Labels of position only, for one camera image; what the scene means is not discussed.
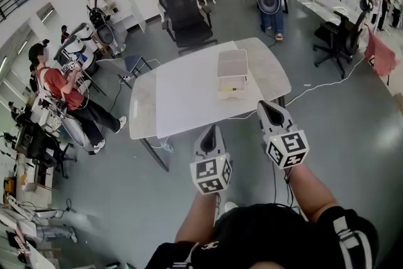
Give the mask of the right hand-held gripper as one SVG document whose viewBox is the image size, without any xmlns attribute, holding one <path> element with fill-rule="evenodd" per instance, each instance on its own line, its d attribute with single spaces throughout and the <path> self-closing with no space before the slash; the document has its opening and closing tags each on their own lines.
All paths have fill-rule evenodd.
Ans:
<svg viewBox="0 0 403 269">
<path fill-rule="evenodd" d="M 309 144 L 303 130 L 298 129 L 288 110 L 261 100 L 257 113 L 266 154 L 279 169 L 292 168 L 302 164 L 309 152 Z"/>
</svg>

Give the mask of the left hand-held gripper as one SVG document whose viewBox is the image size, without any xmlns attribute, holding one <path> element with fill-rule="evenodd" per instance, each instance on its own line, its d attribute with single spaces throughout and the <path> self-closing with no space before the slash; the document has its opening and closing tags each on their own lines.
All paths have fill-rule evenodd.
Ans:
<svg viewBox="0 0 403 269">
<path fill-rule="evenodd" d="M 190 171 L 193 183 L 202 195 L 228 188 L 232 165 L 218 125 L 209 126 L 195 141 Z"/>
</svg>

